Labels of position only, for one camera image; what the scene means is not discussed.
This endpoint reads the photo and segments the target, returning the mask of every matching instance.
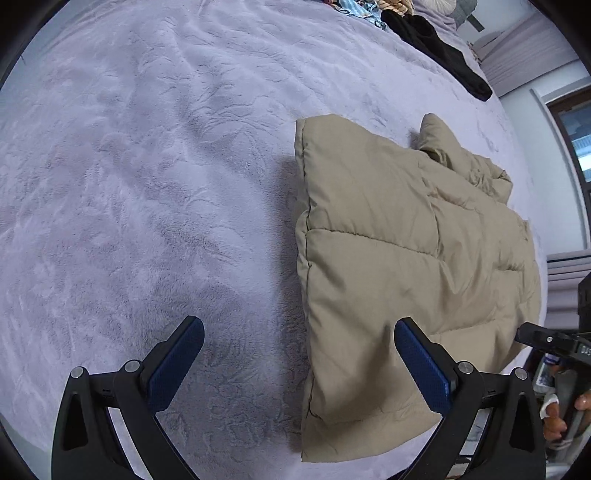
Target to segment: blue gripper pad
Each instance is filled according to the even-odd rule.
[[[168,408],[204,340],[203,322],[194,317],[148,380],[147,403],[152,414]]]
[[[394,342],[431,411],[445,416],[452,407],[450,385],[445,375],[402,321],[394,327]]]

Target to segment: brown wooden window frame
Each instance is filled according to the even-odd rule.
[[[591,102],[591,86],[579,89],[573,93],[569,93],[568,95],[564,95],[548,103],[546,106],[548,107],[548,110],[550,110],[550,113],[554,118],[554,122],[558,126],[558,130],[564,139],[564,143],[569,149],[570,159],[573,162],[574,169],[577,173],[577,177],[579,178],[579,184],[583,192],[585,211],[587,212],[589,228],[591,228],[591,182],[587,182],[585,180],[585,175],[583,173],[583,169],[581,168],[581,164],[579,163],[579,158],[575,152],[573,143],[560,118],[560,114],[562,112],[568,112],[569,110],[572,110],[573,108],[578,107],[579,105],[586,102]]]

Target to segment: bottle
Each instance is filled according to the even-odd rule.
[[[534,392],[544,396],[554,391],[554,377],[551,367],[560,363],[560,357],[547,353],[542,358],[534,375]]]

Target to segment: bed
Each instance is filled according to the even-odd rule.
[[[415,5],[480,72],[454,21]],[[301,463],[293,145],[298,118],[336,113],[407,147],[428,112],[511,176],[543,322],[543,217],[496,97],[316,0],[71,0],[0,90],[0,413],[48,452],[73,367],[143,358],[193,314],[206,343],[158,418],[199,477],[405,468],[429,432],[377,457]]]

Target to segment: blue plaid cloth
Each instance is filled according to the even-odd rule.
[[[331,5],[337,12],[351,17],[364,18],[382,30],[388,26],[381,20],[381,11],[375,0],[332,0]]]

